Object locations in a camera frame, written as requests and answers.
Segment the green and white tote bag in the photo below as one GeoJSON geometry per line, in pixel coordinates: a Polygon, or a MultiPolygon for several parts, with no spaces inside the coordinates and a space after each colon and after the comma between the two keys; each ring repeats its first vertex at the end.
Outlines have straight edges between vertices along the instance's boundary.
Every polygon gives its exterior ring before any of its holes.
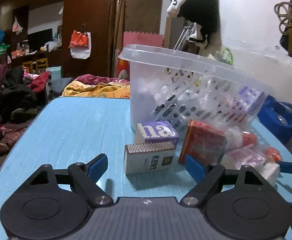
{"type": "Polygon", "coordinates": [[[233,54],[229,48],[224,48],[222,51],[216,51],[214,59],[225,64],[233,65],[233,54]]]}

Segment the white roll in plastic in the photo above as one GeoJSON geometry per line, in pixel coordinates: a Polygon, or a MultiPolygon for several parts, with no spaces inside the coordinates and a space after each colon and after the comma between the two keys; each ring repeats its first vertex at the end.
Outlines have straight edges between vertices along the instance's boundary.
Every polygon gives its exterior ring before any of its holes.
{"type": "Polygon", "coordinates": [[[243,132],[238,128],[228,128],[225,132],[226,137],[226,152],[237,150],[244,146],[243,132]]]}

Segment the dark red wooden wardrobe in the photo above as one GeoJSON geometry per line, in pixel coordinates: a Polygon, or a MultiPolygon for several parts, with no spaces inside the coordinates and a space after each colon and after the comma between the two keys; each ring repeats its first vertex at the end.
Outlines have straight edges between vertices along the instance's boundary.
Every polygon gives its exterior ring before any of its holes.
{"type": "Polygon", "coordinates": [[[64,2],[62,22],[62,68],[67,77],[83,74],[110,75],[110,18],[113,0],[0,0],[0,29],[10,34],[13,11],[23,6],[42,7],[58,1],[64,2]],[[82,25],[91,34],[91,55],[86,60],[77,60],[70,54],[70,38],[82,25]]]}

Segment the red flat box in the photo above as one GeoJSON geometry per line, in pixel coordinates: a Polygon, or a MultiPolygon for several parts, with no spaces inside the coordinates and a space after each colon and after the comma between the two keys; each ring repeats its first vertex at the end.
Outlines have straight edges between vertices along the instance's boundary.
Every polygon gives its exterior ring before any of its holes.
{"type": "Polygon", "coordinates": [[[226,135],[220,128],[198,120],[190,120],[179,163],[185,164],[187,155],[204,166],[218,163],[224,154],[226,142],[226,135]]]}

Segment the white Kent cigarette box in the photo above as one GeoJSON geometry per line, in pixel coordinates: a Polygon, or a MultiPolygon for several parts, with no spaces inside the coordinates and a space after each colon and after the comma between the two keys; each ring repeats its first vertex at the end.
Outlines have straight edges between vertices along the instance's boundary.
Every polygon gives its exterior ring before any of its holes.
{"type": "Polygon", "coordinates": [[[175,151],[171,141],[125,145],[124,172],[133,175],[168,169],[173,163],[175,151]]]}

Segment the pink foam mat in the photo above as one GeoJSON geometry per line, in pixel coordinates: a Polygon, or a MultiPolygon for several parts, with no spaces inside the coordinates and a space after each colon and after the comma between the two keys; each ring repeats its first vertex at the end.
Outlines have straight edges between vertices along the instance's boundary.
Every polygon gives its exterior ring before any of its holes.
{"type": "Polygon", "coordinates": [[[125,31],[123,34],[123,47],[129,44],[162,47],[163,35],[136,31],[125,31]]]}

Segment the white and black hanging cap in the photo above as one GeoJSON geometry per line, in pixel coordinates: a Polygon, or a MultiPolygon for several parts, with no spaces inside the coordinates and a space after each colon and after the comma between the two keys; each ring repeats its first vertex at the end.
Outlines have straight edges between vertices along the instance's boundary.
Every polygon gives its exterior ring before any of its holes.
{"type": "Polygon", "coordinates": [[[189,40],[201,50],[207,48],[211,35],[218,31],[218,0],[171,0],[167,14],[171,18],[183,17],[194,24],[189,40]]]}

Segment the yellow patterned blanket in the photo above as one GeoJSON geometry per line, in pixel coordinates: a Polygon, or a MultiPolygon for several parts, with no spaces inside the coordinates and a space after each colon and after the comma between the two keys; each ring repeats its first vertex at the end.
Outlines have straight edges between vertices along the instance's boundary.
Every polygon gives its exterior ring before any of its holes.
{"type": "Polygon", "coordinates": [[[86,85],[80,81],[72,81],[63,92],[63,97],[83,98],[111,98],[130,99],[130,85],[126,83],[99,83],[98,85],[86,85]]]}

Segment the blue shopping bag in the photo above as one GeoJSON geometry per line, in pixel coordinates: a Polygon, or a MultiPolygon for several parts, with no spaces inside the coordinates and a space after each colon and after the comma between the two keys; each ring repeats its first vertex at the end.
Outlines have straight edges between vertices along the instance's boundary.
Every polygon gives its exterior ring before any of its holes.
{"type": "Polygon", "coordinates": [[[292,104],[277,101],[271,95],[267,96],[257,115],[259,121],[283,145],[292,138],[292,104]]]}

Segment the white plastic laundry basket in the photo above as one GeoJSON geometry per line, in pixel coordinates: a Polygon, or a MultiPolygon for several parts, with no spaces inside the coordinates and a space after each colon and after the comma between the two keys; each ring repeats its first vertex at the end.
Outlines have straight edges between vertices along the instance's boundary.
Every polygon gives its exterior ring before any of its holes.
{"type": "Polygon", "coordinates": [[[130,121],[167,121],[184,135],[190,120],[248,127],[262,106],[250,115],[232,109],[245,86],[273,88],[228,64],[178,50],[129,44],[119,59],[130,67],[130,121]]]}

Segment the red ball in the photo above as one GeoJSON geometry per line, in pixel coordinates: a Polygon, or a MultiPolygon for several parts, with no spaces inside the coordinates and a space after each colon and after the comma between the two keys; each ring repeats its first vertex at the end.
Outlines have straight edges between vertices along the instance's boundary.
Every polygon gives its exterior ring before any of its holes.
{"type": "Polygon", "coordinates": [[[258,138],[254,133],[242,132],[243,147],[249,146],[249,145],[257,145],[257,144],[258,144],[258,138]]]}
{"type": "Polygon", "coordinates": [[[266,155],[269,161],[273,161],[276,163],[282,161],[280,152],[276,148],[268,147],[264,150],[264,154],[266,155]]]}

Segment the purple and white box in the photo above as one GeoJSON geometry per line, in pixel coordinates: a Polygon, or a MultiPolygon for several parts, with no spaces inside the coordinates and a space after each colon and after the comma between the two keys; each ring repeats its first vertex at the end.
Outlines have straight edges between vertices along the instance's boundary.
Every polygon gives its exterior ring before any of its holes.
{"type": "Polygon", "coordinates": [[[167,121],[140,122],[136,125],[135,144],[171,141],[177,147],[180,136],[167,121]]]}

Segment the orange hanging bag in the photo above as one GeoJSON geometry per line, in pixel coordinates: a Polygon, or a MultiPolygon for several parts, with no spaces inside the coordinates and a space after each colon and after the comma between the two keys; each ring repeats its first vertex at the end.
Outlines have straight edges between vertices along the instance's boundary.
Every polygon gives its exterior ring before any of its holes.
{"type": "Polygon", "coordinates": [[[71,36],[69,48],[73,59],[88,59],[91,55],[91,33],[74,30],[71,36]]]}

